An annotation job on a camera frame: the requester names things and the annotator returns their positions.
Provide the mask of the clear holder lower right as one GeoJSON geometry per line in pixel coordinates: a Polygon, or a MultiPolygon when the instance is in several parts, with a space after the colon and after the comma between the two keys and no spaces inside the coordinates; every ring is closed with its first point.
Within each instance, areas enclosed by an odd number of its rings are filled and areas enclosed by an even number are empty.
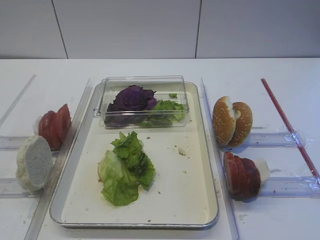
{"type": "Polygon", "coordinates": [[[320,180],[313,176],[270,177],[262,186],[259,197],[320,198],[320,180]]]}

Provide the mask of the clear plastic container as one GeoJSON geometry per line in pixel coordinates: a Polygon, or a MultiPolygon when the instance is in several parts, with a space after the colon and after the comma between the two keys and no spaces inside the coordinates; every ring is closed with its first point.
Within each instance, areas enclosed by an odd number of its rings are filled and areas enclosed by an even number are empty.
{"type": "Polygon", "coordinates": [[[187,116],[190,110],[187,100],[186,84],[184,78],[179,75],[165,75],[165,76],[127,76],[127,77],[108,77],[104,79],[100,87],[99,104],[94,109],[94,116],[100,118],[101,124],[107,129],[115,128],[152,128],[140,127],[137,124],[129,124],[124,127],[108,127],[104,123],[106,116],[112,115],[143,115],[145,119],[147,115],[154,113],[151,110],[145,111],[118,111],[107,112],[109,104],[112,104],[117,94],[129,86],[136,85],[142,87],[144,90],[153,90],[154,98],[158,100],[171,100],[179,104],[183,104],[186,117],[183,121],[173,123],[171,126],[155,127],[182,127],[187,122],[187,116]]]}

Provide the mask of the green lettuce in container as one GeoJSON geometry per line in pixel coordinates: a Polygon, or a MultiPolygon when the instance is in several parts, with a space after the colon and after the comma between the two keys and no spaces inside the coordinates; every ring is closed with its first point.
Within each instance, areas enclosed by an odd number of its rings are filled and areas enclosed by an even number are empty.
{"type": "Polygon", "coordinates": [[[158,100],[151,111],[153,113],[148,114],[145,120],[137,124],[139,127],[169,127],[186,118],[184,105],[172,100],[158,100]]]}

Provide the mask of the white cheese slice right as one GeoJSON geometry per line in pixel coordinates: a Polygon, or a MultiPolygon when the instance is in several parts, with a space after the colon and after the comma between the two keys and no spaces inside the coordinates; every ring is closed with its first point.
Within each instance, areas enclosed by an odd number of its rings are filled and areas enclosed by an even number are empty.
{"type": "Polygon", "coordinates": [[[260,180],[261,180],[261,186],[265,184],[265,182],[269,179],[271,172],[268,167],[267,162],[263,158],[258,158],[254,160],[254,164],[257,167],[259,174],[260,174],[260,180]]]}

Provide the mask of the clear holder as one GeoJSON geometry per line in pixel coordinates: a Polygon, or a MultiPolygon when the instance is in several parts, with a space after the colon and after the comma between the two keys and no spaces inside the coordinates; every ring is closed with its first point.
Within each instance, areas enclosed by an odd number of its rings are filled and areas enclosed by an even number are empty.
{"type": "Polygon", "coordinates": [[[270,177],[262,186],[259,197],[320,198],[320,180],[313,176],[270,177]]]}
{"type": "Polygon", "coordinates": [[[253,132],[244,142],[246,147],[261,148],[291,148],[304,147],[305,140],[295,131],[293,132],[253,132]]]}
{"type": "Polygon", "coordinates": [[[33,195],[27,190],[23,189],[16,178],[1,178],[0,179],[0,198],[14,199],[14,198],[28,198],[33,195]]]}
{"type": "Polygon", "coordinates": [[[29,136],[0,136],[1,151],[16,151],[18,150],[29,136]]]}

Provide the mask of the green lettuce leaf on tray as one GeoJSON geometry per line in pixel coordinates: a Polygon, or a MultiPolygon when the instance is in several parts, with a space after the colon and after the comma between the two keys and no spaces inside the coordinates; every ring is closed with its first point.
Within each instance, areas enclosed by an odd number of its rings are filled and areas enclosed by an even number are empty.
{"type": "Polygon", "coordinates": [[[139,197],[139,186],[149,190],[156,175],[151,159],[143,150],[143,142],[135,131],[111,142],[113,150],[107,150],[101,159],[101,194],[114,206],[126,206],[139,197]]]}

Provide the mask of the white bread bun left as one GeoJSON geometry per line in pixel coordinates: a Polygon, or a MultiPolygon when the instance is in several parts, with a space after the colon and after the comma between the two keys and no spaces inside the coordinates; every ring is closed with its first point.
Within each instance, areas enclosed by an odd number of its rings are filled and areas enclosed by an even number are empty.
{"type": "Polygon", "coordinates": [[[53,167],[47,141],[39,135],[29,137],[18,150],[16,165],[15,176],[22,188],[30,192],[41,190],[53,167]]]}

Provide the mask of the red plastic strip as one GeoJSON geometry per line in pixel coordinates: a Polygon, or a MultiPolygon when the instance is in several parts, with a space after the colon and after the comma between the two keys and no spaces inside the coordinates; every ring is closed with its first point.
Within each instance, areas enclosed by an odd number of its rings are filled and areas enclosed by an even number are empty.
{"type": "MultiPolygon", "coordinates": [[[[285,114],[284,111],[282,110],[282,108],[281,108],[279,102],[277,101],[275,95],[273,94],[271,88],[269,87],[267,81],[266,81],[264,78],[261,78],[260,80],[261,80],[261,83],[262,83],[262,85],[264,86],[266,92],[268,93],[268,95],[269,95],[269,97],[270,97],[273,105],[275,106],[278,114],[280,115],[283,123],[285,124],[287,130],[291,133],[291,135],[293,135],[293,133],[294,133],[295,131],[294,131],[292,125],[290,124],[290,122],[289,122],[286,114],[285,114]]],[[[320,178],[320,174],[319,174],[319,172],[317,171],[315,165],[313,164],[311,158],[309,157],[309,155],[308,155],[305,147],[304,147],[301,143],[299,143],[299,141],[298,141],[298,139],[297,139],[296,137],[292,137],[292,138],[294,139],[295,144],[296,144],[296,146],[297,146],[300,154],[302,155],[305,163],[307,164],[307,166],[308,166],[311,174],[312,174],[314,177],[316,177],[316,178],[319,179],[319,178],[320,178]]]]}

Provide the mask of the white cheese slice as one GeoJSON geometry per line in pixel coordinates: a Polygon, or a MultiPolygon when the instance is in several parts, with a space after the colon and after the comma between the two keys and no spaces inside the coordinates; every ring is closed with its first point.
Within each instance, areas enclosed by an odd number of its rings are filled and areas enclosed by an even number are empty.
{"type": "Polygon", "coordinates": [[[39,135],[39,123],[41,119],[42,119],[42,116],[38,116],[32,125],[32,130],[35,135],[39,135]]]}
{"type": "Polygon", "coordinates": [[[269,179],[271,172],[268,167],[267,162],[263,158],[258,158],[254,160],[254,164],[257,167],[259,174],[260,174],[260,180],[261,180],[261,186],[265,184],[265,182],[269,179]]]}

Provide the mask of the clear rail of tray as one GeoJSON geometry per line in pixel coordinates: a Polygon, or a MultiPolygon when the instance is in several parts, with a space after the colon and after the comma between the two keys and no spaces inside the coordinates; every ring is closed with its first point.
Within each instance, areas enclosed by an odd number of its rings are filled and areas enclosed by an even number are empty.
{"type": "Polygon", "coordinates": [[[223,168],[222,152],[219,148],[219,145],[217,144],[216,137],[214,134],[213,111],[210,108],[207,90],[206,90],[206,87],[205,87],[205,84],[204,84],[202,77],[200,78],[200,89],[201,89],[201,95],[203,97],[203,105],[204,105],[208,129],[209,129],[212,149],[213,149],[215,162],[216,162],[215,165],[217,168],[217,177],[218,177],[218,181],[219,181],[219,186],[221,188],[221,190],[219,192],[220,192],[220,195],[224,201],[224,206],[225,206],[224,208],[225,208],[228,223],[229,223],[231,239],[232,240],[240,240],[241,238],[240,238],[239,230],[237,227],[237,221],[235,218],[234,208],[233,208],[232,200],[231,200],[229,192],[228,192],[227,180],[226,180],[226,176],[225,176],[225,172],[224,172],[224,168],[223,168]]]}
{"type": "Polygon", "coordinates": [[[82,118],[85,114],[88,101],[90,100],[92,89],[93,81],[92,79],[88,79],[78,107],[73,116],[71,127],[59,151],[54,166],[48,176],[46,185],[41,192],[37,208],[35,209],[32,220],[24,237],[26,240],[36,240],[38,238],[60,176],[65,168],[65,162],[68,159],[69,153],[77,139],[77,134],[82,124],[82,118]]]}

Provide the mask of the stacked meat patty slices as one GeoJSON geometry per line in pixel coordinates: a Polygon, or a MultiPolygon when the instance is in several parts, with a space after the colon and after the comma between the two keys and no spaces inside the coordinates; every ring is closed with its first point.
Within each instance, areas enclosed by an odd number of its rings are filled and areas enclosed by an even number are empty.
{"type": "Polygon", "coordinates": [[[240,158],[227,151],[223,154],[223,169],[227,188],[235,200],[256,197],[261,189],[261,174],[256,164],[248,158],[240,158]]]}

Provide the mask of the stacked tomato slices left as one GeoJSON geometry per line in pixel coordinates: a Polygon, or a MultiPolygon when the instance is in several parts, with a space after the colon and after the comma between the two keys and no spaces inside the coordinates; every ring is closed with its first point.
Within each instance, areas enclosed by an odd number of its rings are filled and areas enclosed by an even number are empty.
{"type": "Polygon", "coordinates": [[[59,150],[72,125],[68,104],[57,112],[49,110],[38,123],[38,134],[45,138],[51,149],[59,150]]]}

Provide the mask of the purple cabbage leaf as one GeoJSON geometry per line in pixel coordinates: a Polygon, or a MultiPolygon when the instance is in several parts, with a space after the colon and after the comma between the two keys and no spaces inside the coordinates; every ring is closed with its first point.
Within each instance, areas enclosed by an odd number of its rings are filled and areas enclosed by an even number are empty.
{"type": "MultiPolygon", "coordinates": [[[[154,98],[155,91],[143,89],[137,85],[131,85],[120,91],[113,103],[110,103],[107,112],[137,112],[150,111],[158,103],[154,98]]],[[[107,127],[125,127],[130,124],[138,124],[145,119],[144,115],[109,115],[104,123],[107,127]]]]}

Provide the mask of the clear holder upper right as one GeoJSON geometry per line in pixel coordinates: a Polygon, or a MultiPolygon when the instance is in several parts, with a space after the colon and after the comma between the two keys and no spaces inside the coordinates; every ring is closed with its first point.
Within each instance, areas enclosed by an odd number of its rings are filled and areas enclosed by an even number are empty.
{"type": "Polygon", "coordinates": [[[305,140],[295,131],[293,132],[253,132],[244,142],[246,147],[261,148],[291,148],[304,147],[305,140]]]}

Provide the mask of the clear holder lower left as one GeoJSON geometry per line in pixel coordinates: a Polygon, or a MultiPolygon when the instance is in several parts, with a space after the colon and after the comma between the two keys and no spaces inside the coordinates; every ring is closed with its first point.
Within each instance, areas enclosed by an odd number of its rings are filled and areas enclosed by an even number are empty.
{"type": "Polygon", "coordinates": [[[27,190],[23,189],[16,178],[1,178],[0,179],[0,198],[14,199],[14,198],[28,198],[33,195],[27,190]]]}

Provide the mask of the white cheese slice left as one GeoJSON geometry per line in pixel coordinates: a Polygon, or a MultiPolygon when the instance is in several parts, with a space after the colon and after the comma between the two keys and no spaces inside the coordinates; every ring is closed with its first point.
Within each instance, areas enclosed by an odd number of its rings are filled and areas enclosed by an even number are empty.
{"type": "Polygon", "coordinates": [[[38,116],[32,125],[32,130],[35,135],[39,135],[39,123],[41,119],[42,119],[42,116],[38,116]]]}

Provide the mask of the bread crumb on tray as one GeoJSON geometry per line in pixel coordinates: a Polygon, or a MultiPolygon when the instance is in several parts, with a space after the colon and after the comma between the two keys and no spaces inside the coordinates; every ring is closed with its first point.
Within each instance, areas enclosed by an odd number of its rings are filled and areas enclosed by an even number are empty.
{"type": "Polygon", "coordinates": [[[185,150],[184,150],[182,147],[178,147],[178,153],[179,153],[181,156],[186,156],[186,152],[185,152],[185,150]]]}

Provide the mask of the bread slice under lettuce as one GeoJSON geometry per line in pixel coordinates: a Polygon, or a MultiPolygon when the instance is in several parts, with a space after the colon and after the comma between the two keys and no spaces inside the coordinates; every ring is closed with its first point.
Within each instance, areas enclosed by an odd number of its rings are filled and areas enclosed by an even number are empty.
{"type": "Polygon", "coordinates": [[[103,183],[104,181],[103,181],[103,179],[101,177],[101,163],[102,162],[99,162],[98,165],[97,165],[97,174],[98,174],[98,177],[99,177],[98,181],[103,183]]]}

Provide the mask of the cream metal baking tray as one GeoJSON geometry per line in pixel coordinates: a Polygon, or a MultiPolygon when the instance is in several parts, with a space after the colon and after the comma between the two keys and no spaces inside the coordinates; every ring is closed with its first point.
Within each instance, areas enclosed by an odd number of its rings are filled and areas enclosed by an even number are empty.
{"type": "Polygon", "coordinates": [[[190,109],[185,126],[136,130],[156,174],[150,190],[140,188],[138,199],[126,206],[112,205],[101,193],[98,163],[121,130],[106,129],[94,117],[101,92],[95,88],[51,202],[53,221],[98,229],[203,229],[216,223],[215,160],[208,153],[197,86],[185,84],[190,109]]]}

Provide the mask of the sesame bun bottom half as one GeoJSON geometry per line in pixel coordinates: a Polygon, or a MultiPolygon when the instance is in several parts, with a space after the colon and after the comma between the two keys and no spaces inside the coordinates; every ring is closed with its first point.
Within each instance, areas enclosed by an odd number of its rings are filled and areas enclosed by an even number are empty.
{"type": "Polygon", "coordinates": [[[232,107],[235,113],[235,131],[228,145],[238,147],[245,142],[251,132],[253,114],[251,108],[245,102],[234,102],[232,107]]]}

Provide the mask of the sesame bun top half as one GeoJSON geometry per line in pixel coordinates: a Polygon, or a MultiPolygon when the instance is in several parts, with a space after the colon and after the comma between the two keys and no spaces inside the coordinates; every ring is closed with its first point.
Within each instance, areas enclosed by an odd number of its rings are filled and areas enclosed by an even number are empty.
{"type": "Polygon", "coordinates": [[[229,96],[222,96],[216,101],[212,125],[217,143],[220,146],[228,145],[236,130],[235,111],[229,96]]]}

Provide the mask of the sesame bun half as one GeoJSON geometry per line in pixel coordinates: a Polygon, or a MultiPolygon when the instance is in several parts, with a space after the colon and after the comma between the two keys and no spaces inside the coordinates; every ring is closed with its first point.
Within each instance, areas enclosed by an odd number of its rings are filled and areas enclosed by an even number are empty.
{"type": "Polygon", "coordinates": [[[212,125],[217,143],[220,146],[228,145],[236,130],[235,111],[229,96],[222,96],[216,101],[212,125]]]}
{"type": "Polygon", "coordinates": [[[251,132],[253,114],[251,108],[245,102],[234,102],[232,107],[235,113],[235,131],[228,145],[238,147],[245,142],[251,132]]]}

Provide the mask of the clear rail left of tray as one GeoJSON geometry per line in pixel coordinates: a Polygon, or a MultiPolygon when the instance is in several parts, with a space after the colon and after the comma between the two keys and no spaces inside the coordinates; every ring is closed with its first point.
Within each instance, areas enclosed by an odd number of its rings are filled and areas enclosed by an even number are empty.
{"type": "Polygon", "coordinates": [[[48,176],[46,185],[41,192],[37,208],[35,209],[32,220],[24,237],[26,240],[36,240],[38,238],[60,176],[65,168],[65,162],[68,159],[69,153],[77,139],[77,134],[82,124],[82,118],[85,114],[88,101],[90,100],[92,89],[93,81],[92,79],[88,79],[78,107],[73,116],[71,127],[59,151],[54,166],[48,176]]]}

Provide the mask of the clear holder upper left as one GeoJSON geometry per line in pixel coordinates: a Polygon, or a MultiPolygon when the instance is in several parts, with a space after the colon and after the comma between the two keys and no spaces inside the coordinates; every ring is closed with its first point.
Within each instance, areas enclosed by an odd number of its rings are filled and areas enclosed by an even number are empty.
{"type": "Polygon", "coordinates": [[[1,151],[16,151],[18,150],[29,136],[0,136],[1,151]]]}

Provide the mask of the clear rail right of tray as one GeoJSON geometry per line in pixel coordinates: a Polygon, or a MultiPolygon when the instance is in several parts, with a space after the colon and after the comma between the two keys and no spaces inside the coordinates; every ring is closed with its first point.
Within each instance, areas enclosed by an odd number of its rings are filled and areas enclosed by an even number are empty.
{"type": "Polygon", "coordinates": [[[224,206],[225,206],[224,208],[225,208],[228,223],[229,223],[231,239],[232,240],[240,240],[241,238],[240,238],[239,230],[237,227],[237,221],[235,218],[234,208],[233,208],[232,200],[231,200],[229,192],[228,192],[227,180],[226,180],[226,176],[225,176],[225,172],[224,172],[224,168],[223,168],[222,152],[219,148],[219,145],[217,144],[216,137],[214,134],[213,111],[210,108],[207,90],[206,90],[206,87],[205,87],[205,84],[204,84],[202,77],[200,78],[200,89],[201,89],[201,95],[203,97],[203,105],[204,105],[208,129],[209,129],[212,149],[213,149],[215,162],[216,162],[215,165],[217,168],[217,177],[218,177],[218,181],[219,181],[219,186],[221,188],[221,190],[219,192],[220,192],[220,195],[224,201],[224,206]]]}

